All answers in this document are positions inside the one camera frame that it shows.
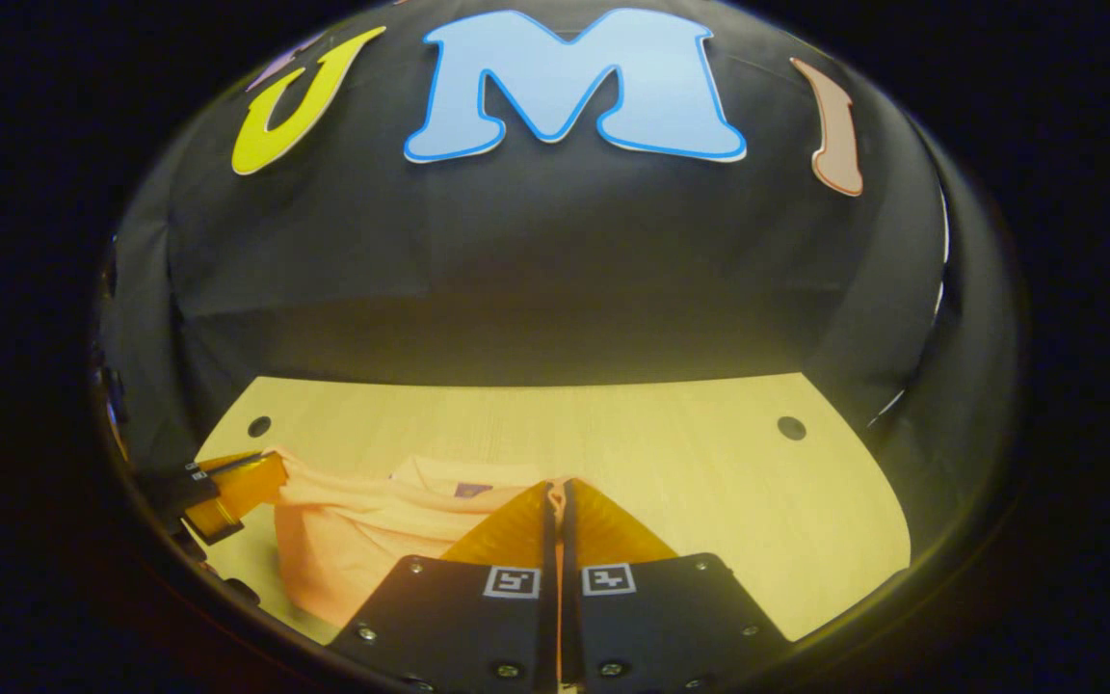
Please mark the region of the black backdrop cloth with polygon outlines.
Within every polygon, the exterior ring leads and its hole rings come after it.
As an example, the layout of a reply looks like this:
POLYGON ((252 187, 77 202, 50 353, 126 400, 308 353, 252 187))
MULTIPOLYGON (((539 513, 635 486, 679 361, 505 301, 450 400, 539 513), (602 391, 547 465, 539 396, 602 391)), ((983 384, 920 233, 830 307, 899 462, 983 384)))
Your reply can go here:
POLYGON ((1005 227, 841 58, 717 0, 418 0, 242 76, 112 240, 129 460, 254 378, 808 378, 868 442, 990 460, 1022 400, 1005 227))

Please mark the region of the orange T-shirt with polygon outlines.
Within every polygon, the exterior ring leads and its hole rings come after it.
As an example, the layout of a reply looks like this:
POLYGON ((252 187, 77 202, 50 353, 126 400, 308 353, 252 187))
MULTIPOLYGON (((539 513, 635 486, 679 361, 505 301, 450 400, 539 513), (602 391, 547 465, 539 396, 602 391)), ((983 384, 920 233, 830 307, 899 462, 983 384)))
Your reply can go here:
POLYGON ((527 465, 422 456, 383 477, 364 477, 310 465, 282 447, 275 452, 289 473, 272 504, 283 589, 296 607, 339 628, 336 636, 400 559, 444 556, 506 502, 549 483, 559 514, 552 579, 561 690, 561 483, 569 477, 545 477, 527 465))

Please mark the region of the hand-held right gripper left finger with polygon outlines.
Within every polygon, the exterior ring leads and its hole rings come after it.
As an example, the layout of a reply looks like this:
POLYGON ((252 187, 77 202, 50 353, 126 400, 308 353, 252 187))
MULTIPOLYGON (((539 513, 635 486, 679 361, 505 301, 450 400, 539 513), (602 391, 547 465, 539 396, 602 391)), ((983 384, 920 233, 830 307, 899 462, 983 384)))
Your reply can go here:
POLYGON ((400 559, 330 651, 415 694, 558 694, 551 489, 519 493, 444 556, 400 559))

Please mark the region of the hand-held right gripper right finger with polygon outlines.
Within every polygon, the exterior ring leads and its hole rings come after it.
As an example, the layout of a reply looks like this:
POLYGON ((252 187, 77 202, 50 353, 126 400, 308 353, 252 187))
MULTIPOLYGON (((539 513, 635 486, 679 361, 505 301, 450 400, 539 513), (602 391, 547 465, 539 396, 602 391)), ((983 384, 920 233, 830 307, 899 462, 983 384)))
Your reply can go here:
POLYGON ((717 554, 682 554, 585 480, 561 483, 561 684, 722 694, 789 647, 717 554))

